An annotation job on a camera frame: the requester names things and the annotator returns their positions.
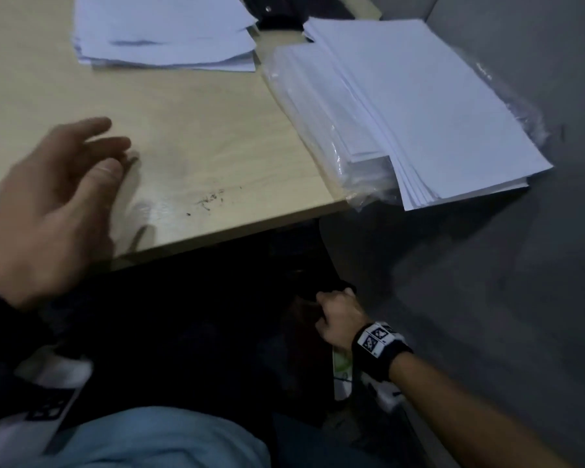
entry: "bare arm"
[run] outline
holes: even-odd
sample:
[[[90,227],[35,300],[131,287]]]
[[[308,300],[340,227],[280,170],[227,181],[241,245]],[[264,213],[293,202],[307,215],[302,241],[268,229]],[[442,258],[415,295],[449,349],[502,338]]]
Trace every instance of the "bare arm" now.
[[[317,301],[325,314],[316,324],[321,336],[351,349],[354,336],[371,322],[353,292],[320,292]],[[389,374],[464,468],[569,468],[526,427],[416,355],[398,354]]]

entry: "hand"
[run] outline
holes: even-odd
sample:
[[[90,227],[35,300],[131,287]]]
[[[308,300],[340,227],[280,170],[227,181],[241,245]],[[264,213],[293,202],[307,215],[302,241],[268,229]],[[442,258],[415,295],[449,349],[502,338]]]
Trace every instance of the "hand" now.
[[[356,333],[372,322],[351,288],[344,292],[319,292],[316,301],[325,314],[325,318],[316,322],[316,329],[326,342],[334,346],[350,350]]]
[[[54,127],[0,183],[0,296],[27,309],[69,290],[96,253],[111,251],[110,208],[125,137],[90,140],[108,118]]]

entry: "table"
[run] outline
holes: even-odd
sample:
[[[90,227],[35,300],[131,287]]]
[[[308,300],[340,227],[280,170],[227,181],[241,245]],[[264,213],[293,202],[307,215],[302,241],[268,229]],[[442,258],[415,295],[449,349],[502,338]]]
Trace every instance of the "table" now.
[[[73,0],[0,0],[0,179],[56,123],[108,115],[140,160],[112,213],[116,257],[152,259],[344,209],[259,73],[79,65]],[[257,56],[302,40],[256,35]]]

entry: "clear plastic packaging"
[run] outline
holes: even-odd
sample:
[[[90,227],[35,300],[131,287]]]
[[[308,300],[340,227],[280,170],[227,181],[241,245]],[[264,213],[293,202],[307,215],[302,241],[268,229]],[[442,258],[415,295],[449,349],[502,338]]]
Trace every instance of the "clear plastic packaging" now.
[[[401,204],[390,158],[370,134],[372,120],[334,65],[327,58],[317,62],[316,56],[307,55],[313,48],[299,44],[273,51],[263,75],[274,97],[325,173],[343,188],[351,206],[360,209],[375,200]],[[455,51],[496,92],[531,140],[542,146],[548,133],[541,112],[481,63]]]

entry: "person's left hand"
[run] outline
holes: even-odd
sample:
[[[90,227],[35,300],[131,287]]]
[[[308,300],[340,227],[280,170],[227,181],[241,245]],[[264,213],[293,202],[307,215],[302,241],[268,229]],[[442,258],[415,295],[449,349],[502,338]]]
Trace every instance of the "person's left hand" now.
[[[110,208],[130,148],[126,137],[91,140],[108,118],[58,125],[0,184],[0,296],[28,309],[69,290],[111,248]]]

